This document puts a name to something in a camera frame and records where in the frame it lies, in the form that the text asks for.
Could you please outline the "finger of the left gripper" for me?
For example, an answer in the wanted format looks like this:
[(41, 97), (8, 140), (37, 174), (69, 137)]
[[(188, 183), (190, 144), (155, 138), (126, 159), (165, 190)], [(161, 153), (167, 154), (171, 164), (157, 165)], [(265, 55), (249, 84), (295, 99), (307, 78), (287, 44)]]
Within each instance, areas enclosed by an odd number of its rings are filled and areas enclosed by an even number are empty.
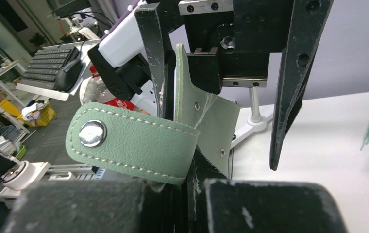
[(135, 18), (145, 47), (156, 98), (157, 116), (174, 118), (175, 55), (160, 3), (144, 4)]
[(276, 171), (286, 134), (302, 107), (302, 99), (332, 0), (296, 0), (293, 3), (286, 47), (273, 112), (269, 167)]

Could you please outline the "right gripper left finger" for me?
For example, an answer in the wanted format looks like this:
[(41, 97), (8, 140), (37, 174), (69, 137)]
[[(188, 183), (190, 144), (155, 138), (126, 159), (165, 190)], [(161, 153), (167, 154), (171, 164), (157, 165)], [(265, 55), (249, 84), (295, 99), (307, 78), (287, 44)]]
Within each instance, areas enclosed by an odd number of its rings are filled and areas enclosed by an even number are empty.
[(169, 233), (165, 196), (143, 179), (47, 181), (15, 200), (4, 233)]

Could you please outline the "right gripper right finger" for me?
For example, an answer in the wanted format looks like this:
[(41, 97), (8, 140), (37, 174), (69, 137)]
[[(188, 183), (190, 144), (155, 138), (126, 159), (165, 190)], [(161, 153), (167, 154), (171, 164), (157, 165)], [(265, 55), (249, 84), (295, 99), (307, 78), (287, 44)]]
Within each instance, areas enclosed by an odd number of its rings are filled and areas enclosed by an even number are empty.
[(192, 233), (345, 233), (334, 198), (315, 183), (227, 179), (195, 154), (187, 177)]

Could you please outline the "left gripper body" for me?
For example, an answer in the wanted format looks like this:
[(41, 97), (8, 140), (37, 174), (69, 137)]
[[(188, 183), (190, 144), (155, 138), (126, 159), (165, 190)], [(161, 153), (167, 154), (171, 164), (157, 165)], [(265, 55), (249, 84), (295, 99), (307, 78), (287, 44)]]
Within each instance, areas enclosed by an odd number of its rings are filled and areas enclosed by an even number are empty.
[(149, 0), (160, 3), (169, 36), (185, 28), (193, 84), (219, 94), (224, 87), (264, 88), (269, 57), (281, 52), (293, 0)]

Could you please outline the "green leather card holder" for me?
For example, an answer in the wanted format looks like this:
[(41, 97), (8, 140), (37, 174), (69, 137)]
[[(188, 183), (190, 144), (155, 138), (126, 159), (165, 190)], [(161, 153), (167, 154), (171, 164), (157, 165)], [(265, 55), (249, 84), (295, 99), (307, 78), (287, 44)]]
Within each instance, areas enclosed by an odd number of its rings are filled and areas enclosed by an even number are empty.
[(173, 120), (86, 103), (69, 125), (68, 155), (126, 175), (179, 185), (199, 150), (210, 165), (227, 175), (240, 107), (192, 83), (183, 44), (176, 45), (175, 55)]

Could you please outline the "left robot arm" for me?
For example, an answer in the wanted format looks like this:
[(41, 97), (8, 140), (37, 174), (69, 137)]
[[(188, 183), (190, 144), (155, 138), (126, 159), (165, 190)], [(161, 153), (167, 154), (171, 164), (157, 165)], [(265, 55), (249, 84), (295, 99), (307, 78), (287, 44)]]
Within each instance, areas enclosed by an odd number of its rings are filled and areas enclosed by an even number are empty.
[(331, 0), (141, 0), (88, 52), (112, 93), (139, 92), (124, 71), (145, 51), (148, 77), (163, 90), (173, 68), (169, 34), (186, 29), (192, 82), (209, 93), (224, 86), (258, 88), (269, 57), (281, 53), (269, 166), (277, 170), (284, 138), (302, 107)]

